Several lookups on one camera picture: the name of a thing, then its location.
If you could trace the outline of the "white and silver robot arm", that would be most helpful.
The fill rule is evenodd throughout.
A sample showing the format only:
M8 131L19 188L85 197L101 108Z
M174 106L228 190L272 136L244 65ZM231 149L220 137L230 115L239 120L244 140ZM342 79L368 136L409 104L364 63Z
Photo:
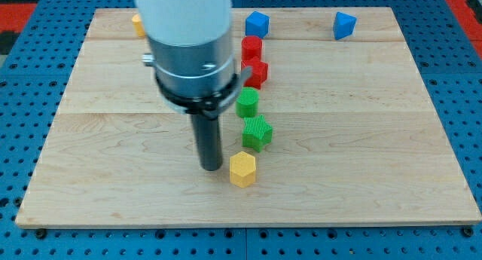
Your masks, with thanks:
M217 118L252 68L236 73L231 0L135 0L160 92L178 112Z

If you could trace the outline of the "yellow block behind arm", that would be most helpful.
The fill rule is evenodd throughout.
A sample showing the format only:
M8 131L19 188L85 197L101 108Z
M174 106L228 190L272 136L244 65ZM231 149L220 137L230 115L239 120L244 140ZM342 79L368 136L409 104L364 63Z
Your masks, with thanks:
M140 17L140 14L134 14L131 18L131 22L136 35L140 38L145 37L145 30L142 24L142 18Z

